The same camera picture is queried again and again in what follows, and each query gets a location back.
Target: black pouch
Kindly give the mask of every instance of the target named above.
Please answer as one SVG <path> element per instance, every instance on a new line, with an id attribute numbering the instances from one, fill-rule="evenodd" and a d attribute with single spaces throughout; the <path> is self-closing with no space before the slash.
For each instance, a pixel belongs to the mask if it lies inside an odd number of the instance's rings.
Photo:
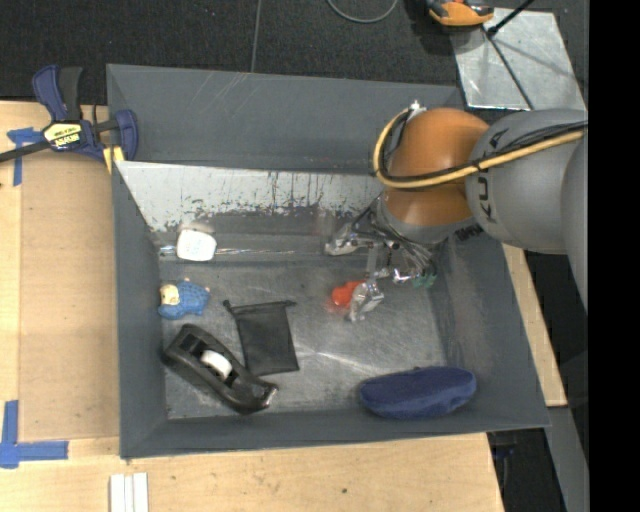
<path id="1" fill-rule="evenodd" d="M 244 365 L 252 374 L 271 375 L 300 369 L 285 309 L 295 302 L 231 306 L 225 300 L 222 305 L 236 321 Z"/>

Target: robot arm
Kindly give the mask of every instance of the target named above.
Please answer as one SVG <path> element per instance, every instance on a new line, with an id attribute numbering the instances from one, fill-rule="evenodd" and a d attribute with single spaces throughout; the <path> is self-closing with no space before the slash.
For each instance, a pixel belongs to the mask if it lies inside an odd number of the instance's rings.
<path id="1" fill-rule="evenodd" d="M 432 282 L 442 243 L 477 225 L 508 245 L 567 254 L 587 307 L 586 126 L 585 112 L 567 109 L 519 112 L 492 126 L 450 108 L 414 104 L 398 114 L 373 157 L 386 188 L 325 247 L 330 255 L 370 251 L 369 287 L 354 291 L 349 318 L 382 300 L 378 278 Z M 389 259 L 374 270 L 381 247 L 400 249 L 408 266 Z"/>

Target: small toy figure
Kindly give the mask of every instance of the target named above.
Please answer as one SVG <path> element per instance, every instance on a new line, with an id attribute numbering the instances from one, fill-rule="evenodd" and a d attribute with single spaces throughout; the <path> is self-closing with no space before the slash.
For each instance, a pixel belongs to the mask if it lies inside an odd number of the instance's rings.
<path id="1" fill-rule="evenodd" d="M 202 315 L 211 297 L 211 290 L 193 284 L 188 278 L 178 284 L 165 284 L 160 287 L 160 316 L 169 320 L 178 320 L 193 313 Z"/>

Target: white object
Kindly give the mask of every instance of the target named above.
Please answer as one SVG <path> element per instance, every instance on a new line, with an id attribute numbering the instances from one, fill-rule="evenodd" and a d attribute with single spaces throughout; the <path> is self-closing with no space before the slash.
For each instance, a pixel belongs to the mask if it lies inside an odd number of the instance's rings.
<path id="1" fill-rule="evenodd" d="M 111 512 L 149 512 L 149 490 L 146 473 L 109 479 L 109 510 Z"/>
<path id="2" fill-rule="evenodd" d="M 226 357 L 213 350 L 205 350 L 200 356 L 200 361 L 210 368 L 213 368 L 223 381 L 227 380 L 227 377 L 231 374 L 231 370 L 233 369 L 231 363 Z"/>
<path id="3" fill-rule="evenodd" d="M 191 261 L 209 261 L 216 252 L 217 242 L 208 233 L 183 229 L 178 235 L 176 253 L 178 258 Z"/>

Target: blue tape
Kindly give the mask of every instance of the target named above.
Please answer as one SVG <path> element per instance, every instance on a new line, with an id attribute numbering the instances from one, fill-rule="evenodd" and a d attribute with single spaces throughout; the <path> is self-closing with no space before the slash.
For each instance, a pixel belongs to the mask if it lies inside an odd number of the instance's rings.
<path id="1" fill-rule="evenodd" d="M 4 404 L 2 442 L 0 442 L 0 468 L 15 469 L 20 462 L 32 460 L 65 460 L 69 441 L 42 441 L 18 443 L 18 401 Z"/>
<path id="2" fill-rule="evenodd" d="M 20 128 L 18 130 L 9 130 L 7 137 L 16 145 L 16 149 L 21 148 L 23 144 L 40 142 L 44 140 L 42 133 L 34 130 L 32 127 Z M 22 183 L 22 158 L 16 158 L 13 164 L 13 186 L 17 187 Z"/>

